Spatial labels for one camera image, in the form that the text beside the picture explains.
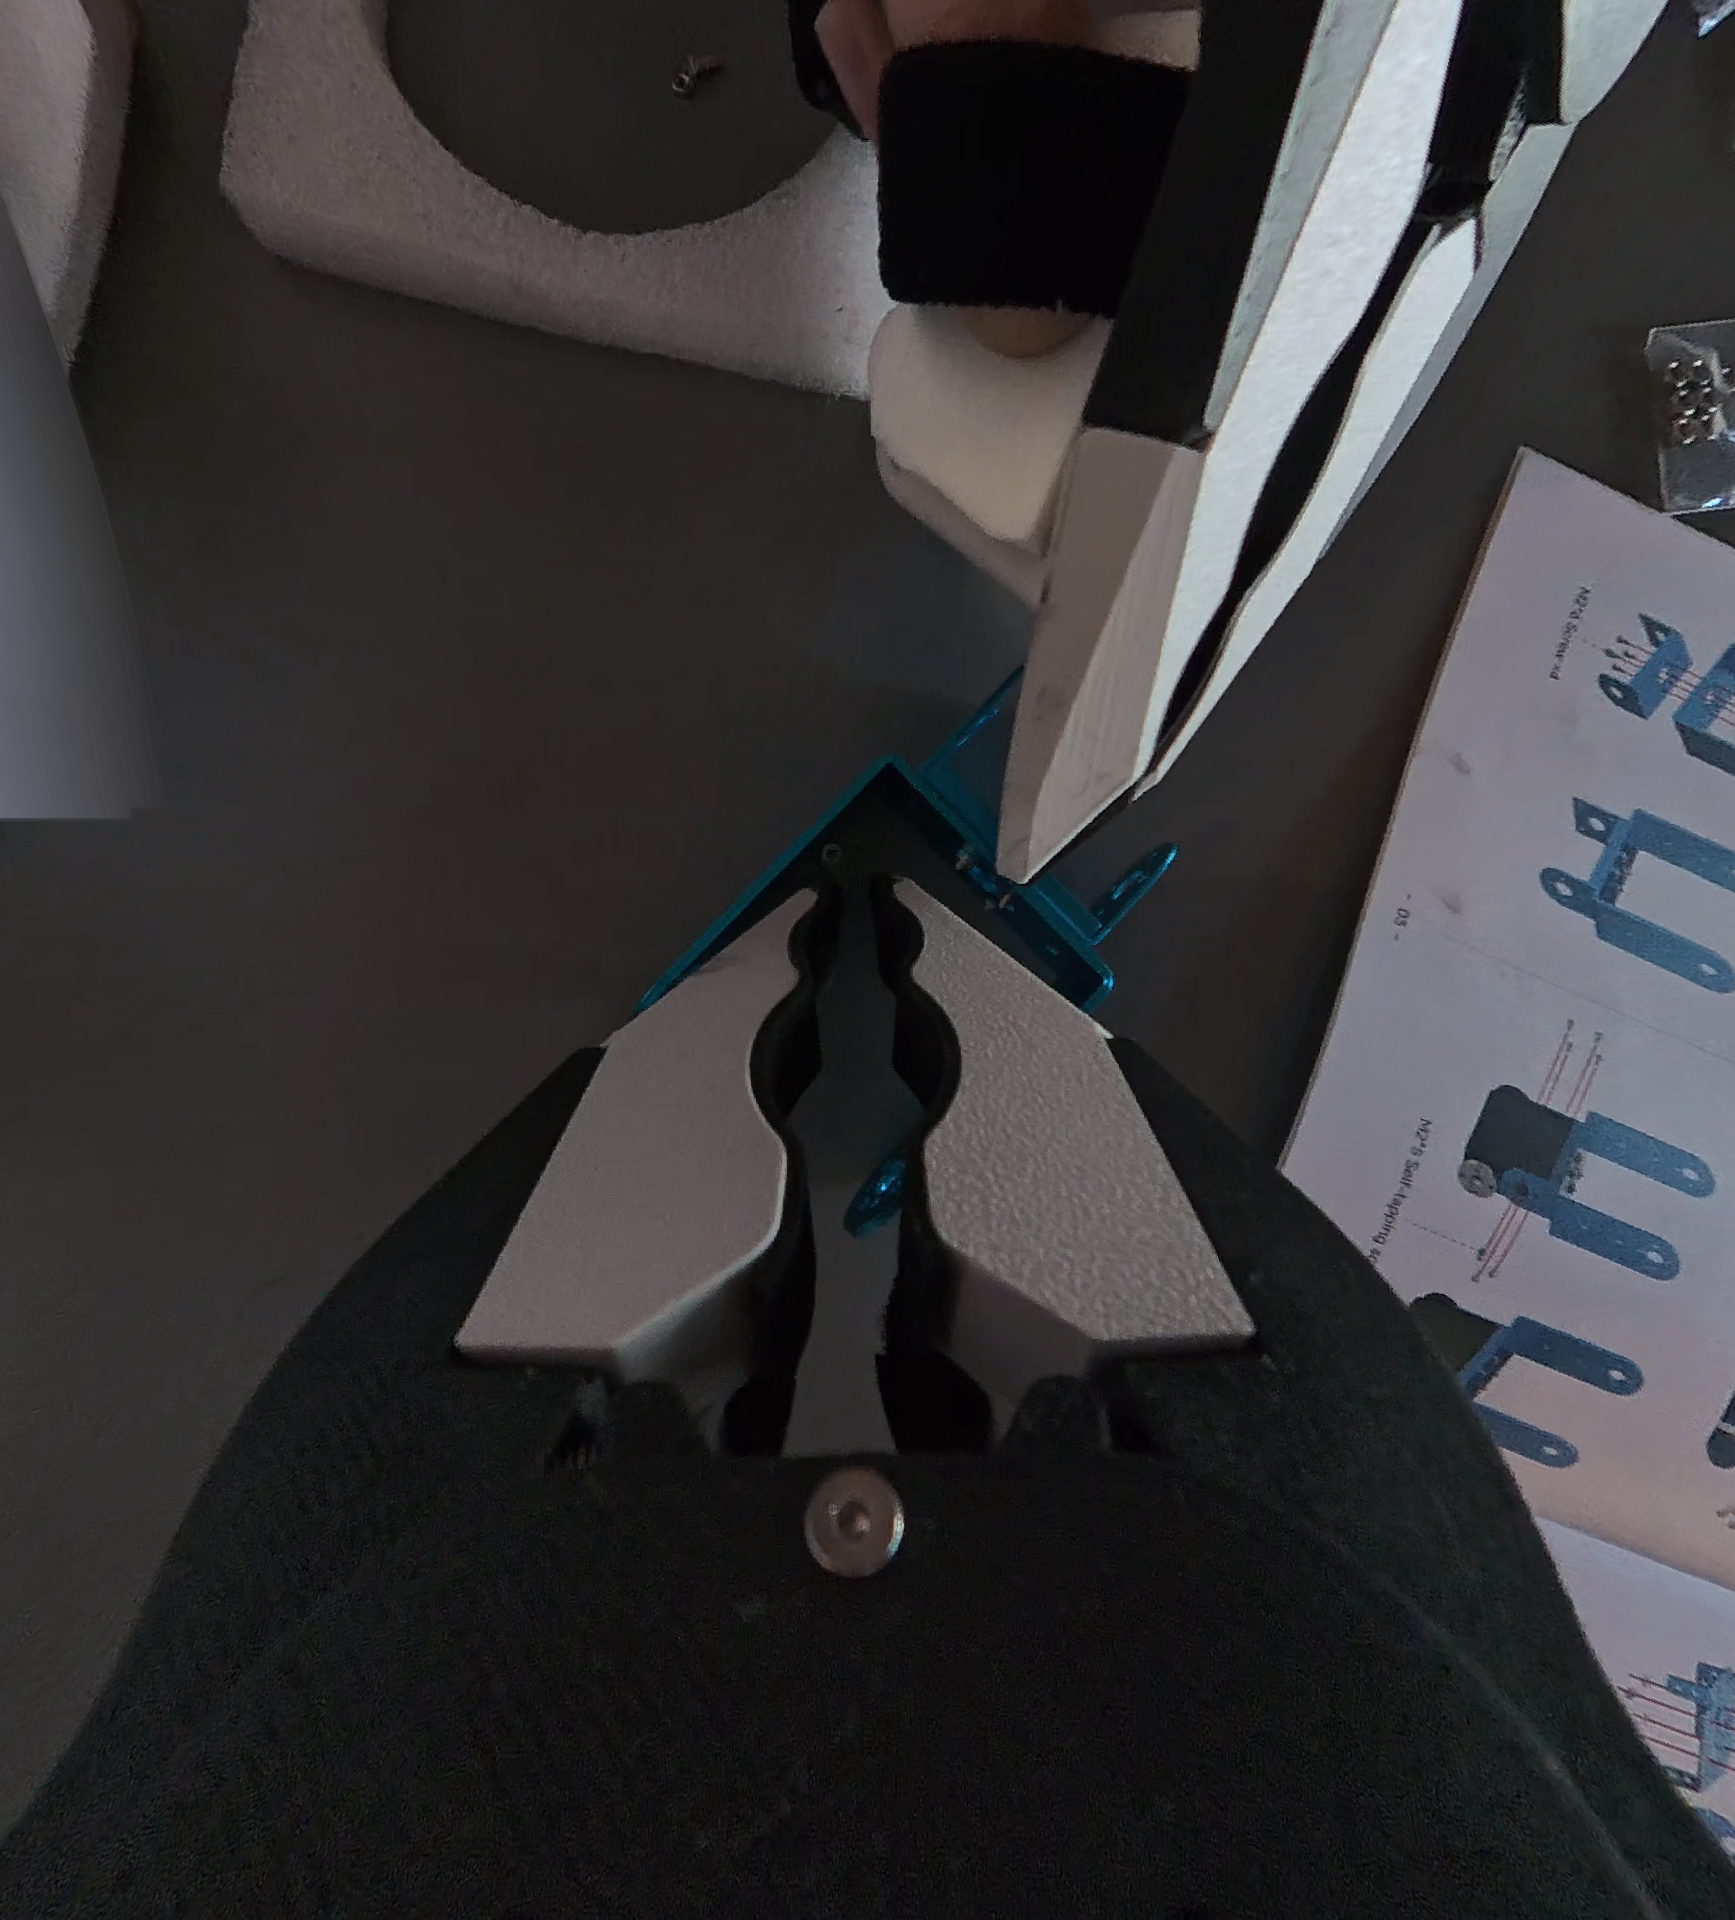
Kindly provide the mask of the white foam with round hole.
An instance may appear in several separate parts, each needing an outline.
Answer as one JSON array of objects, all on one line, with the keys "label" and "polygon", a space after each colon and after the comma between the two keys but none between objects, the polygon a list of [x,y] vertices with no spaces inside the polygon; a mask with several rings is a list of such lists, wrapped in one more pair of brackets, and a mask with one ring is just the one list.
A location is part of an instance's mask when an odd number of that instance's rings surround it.
[{"label": "white foam with round hole", "polygon": [[836,399],[870,394],[874,153],[842,130],[758,202],[644,235],[570,227],[496,190],[392,78],[386,5],[256,3],[220,186],[284,260],[576,342]]}]

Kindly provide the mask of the person's left hand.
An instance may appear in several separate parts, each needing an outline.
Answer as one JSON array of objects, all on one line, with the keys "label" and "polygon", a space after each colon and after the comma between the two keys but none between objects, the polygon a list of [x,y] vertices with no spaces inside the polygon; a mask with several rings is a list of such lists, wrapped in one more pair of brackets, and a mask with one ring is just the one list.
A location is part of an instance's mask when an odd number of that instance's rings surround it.
[{"label": "person's left hand", "polygon": [[788,7],[794,78],[878,153],[880,283],[1039,358],[1119,311],[1189,73],[1077,3]]}]

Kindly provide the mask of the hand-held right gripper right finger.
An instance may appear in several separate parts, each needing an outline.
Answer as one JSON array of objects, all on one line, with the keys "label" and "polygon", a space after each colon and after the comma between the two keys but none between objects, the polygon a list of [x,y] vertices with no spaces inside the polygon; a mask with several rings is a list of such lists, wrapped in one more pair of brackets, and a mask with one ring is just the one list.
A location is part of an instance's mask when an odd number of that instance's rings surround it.
[{"label": "hand-held right gripper right finger", "polygon": [[1111,1037],[914,878],[872,887],[906,1144],[882,1366],[1020,1401],[1045,1378],[1247,1346],[1255,1323]]}]

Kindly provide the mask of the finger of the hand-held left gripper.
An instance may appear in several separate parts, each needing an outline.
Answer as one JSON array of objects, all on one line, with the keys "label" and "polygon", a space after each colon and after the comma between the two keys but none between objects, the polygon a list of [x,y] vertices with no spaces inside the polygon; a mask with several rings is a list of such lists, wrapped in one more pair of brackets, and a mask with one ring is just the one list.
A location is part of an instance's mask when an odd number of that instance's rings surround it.
[{"label": "finger of the hand-held left gripper", "polygon": [[1473,209],[1407,228],[1373,309],[1313,388],[1267,474],[1235,576],[1167,708],[1153,785],[1167,776],[1407,438],[1569,140],[1565,126],[1527,130]]},{"label": "finger of the hand-held left gripper", "polygon": [[1563,5],[1211,5],[1103,357],[1006,762],[1028,880],[1149,791],[1267,474],[1407,228],[1565,102]]}]

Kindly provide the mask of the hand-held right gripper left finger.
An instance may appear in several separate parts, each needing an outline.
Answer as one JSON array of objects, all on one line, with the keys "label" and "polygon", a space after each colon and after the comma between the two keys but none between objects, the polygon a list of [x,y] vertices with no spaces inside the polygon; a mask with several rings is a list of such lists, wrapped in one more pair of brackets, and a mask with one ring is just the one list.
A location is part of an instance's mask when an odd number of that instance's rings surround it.
[{"label": "hand-held right gripper left finger", "polygon": [[790,1399],[814,1309],[790,1120],[838,892],[794,892],[616,1031],[456,1336],[472,1363]]}]

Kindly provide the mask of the white foam block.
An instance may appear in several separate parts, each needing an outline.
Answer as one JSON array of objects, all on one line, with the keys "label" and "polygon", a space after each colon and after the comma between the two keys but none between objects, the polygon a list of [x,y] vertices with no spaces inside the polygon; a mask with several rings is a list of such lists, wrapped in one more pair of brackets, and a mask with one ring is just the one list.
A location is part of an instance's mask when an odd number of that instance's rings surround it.
[{"label": "white foam block", "polygon": [[126,3],[0,3],[0,196],[66,368],[112,228],[134,56]]}]

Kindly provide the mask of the blue metal bracket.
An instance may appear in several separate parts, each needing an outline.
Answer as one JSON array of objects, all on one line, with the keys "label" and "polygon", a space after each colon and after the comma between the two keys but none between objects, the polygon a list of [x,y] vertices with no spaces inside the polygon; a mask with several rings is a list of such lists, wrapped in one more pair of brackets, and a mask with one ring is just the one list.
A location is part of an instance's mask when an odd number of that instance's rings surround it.
[{"label": "blue metal bracket", "polygon": [[1103,941],[1167,876],[1177,849],[1161,842],[1081,898],[1049,866],[1030,880],[998,868],[1000,801],[1024,673],[1010,675],[924,758],[882,756],[796,836],[754,885],[640,997],[638,1013],[728,948],[788,896],[818,880],[912,875],[1085,1015],[1115,987]]}]

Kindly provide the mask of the open instruction booklet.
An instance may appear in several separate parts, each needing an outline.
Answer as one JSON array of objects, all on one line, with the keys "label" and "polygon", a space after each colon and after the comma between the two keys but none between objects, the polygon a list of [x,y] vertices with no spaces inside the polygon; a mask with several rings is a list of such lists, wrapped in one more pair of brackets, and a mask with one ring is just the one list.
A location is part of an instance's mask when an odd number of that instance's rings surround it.
[{"label": "open instruction booklet", "polygon": [[1515,459],[1281,1164],[1735,1861],[1735,548]]}]

